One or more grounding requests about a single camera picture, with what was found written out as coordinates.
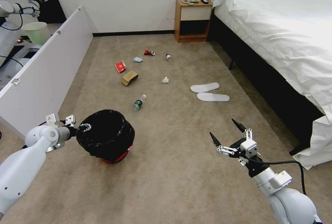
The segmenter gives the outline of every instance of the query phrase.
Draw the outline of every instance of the remote control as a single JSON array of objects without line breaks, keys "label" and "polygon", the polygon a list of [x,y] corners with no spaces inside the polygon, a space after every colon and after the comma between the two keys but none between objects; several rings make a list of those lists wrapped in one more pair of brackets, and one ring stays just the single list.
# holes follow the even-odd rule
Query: remote control
[{"label": "remote control", "polygon": [[204,4],[208,4],[209,1],[208,0],[201,0]]}]

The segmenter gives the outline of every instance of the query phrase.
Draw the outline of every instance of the bed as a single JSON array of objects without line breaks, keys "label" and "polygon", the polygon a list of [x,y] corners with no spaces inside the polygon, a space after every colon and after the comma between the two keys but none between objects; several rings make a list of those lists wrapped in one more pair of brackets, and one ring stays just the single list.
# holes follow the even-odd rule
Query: bed
[{"label": "bed", "polygon": [[290,154],[307,169],[332,160],[332,0],[210,1],[209,40],[297,137]]}]

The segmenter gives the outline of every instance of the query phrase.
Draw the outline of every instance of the white slipper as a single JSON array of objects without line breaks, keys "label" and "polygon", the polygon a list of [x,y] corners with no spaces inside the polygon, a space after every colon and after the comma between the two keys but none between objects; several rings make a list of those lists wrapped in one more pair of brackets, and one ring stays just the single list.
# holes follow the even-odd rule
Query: white slipper
[{"label": "white slipper", "polygon": [[202,101],[229,101],[229,96],[226,94],[212,94],[212,93],[198,93],[197,98]]},{"label": "white slipper", "polygon": [[212,82],[204,85],[193,85],[190,87],[190,89],[195,93],[203,93],[214,89],[218,89],[219,87],[220,87],[219,83]]}]

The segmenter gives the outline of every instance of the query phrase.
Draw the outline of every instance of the wastebasket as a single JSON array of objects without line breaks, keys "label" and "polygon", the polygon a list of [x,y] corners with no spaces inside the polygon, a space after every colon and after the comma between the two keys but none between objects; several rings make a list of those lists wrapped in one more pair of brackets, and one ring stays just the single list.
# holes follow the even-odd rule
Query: wastebasket
[{"label": "wastebasket", "polygon": [[91,129],[79,129],[76,139],[91,156],[102,158],[104,162],[115,163],[124,159],[130,150],[135,130],[125,117],[115,110],[96,112],[81,125],[90,124]]},{"label": "wastebasket", "polygon": [[49,39],[50,34],[45,22],[33,22],[22,26],[29,39],[34,44],[43,45]]}]

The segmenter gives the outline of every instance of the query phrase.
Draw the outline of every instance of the nightstand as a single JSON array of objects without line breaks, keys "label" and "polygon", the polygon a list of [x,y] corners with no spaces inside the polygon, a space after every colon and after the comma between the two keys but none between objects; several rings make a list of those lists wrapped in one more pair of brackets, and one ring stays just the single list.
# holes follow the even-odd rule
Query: nightstand
[{"label": "nightstand", "polygon": [[174,35],[177,42],[206,41],[211,12],[211,2],[191,6],[176,0]]}]

